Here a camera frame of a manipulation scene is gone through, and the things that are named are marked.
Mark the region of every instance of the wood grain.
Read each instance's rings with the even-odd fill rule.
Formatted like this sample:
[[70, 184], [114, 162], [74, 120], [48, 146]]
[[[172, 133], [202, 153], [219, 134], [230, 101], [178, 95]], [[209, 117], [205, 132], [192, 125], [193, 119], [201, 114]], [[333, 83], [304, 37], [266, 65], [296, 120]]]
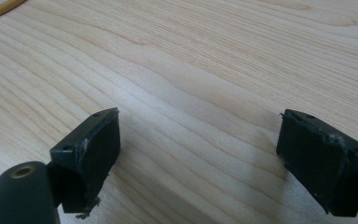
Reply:
[[358, 0], [29, 0], [0, 17], [0, 174], [110, 107], [122, 153], [102, 203], [62, 223], [358, 223], [275, 154], [285, 108], [358, 139]]

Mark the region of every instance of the light wood surface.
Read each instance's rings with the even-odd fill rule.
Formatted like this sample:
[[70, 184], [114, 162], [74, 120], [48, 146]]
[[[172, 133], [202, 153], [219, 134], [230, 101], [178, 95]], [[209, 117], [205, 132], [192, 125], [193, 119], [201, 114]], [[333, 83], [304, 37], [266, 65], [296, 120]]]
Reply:
[[275, 154], [285, 108], [358, 140], [358, 0], [28, 0], [0, 17], [0, 174], [110, 107], [122, 153], [102, 203], [62, 223], [358, 223]]

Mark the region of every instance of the wooden table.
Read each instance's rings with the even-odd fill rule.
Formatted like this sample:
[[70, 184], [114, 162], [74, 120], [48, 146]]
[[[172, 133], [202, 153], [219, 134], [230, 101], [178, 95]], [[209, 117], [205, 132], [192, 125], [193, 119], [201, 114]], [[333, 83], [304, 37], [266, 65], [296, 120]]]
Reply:
[[358, 223], [275, 153], [285, 108], [358, 140], [358, 0], [28, 0], [0, 17], [0, 174], [111, 107], [102, 203], [62, 223]]

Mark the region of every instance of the black plastic part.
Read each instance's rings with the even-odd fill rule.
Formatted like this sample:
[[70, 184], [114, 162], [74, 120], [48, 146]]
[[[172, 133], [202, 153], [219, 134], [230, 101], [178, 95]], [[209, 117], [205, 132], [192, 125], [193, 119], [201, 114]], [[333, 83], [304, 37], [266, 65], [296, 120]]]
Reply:
[[55, 204], [87, 217], [120, 152], [117, 108], [88, 117], [51, 149], [48, 164]]
[[0, 175], [0, 223], [60, 223], [45, 164], [29, 161]]
[[277, 153], [326, 213], [356, 216], [356, 140], [314, 116], [287, 109], [282, 115]]

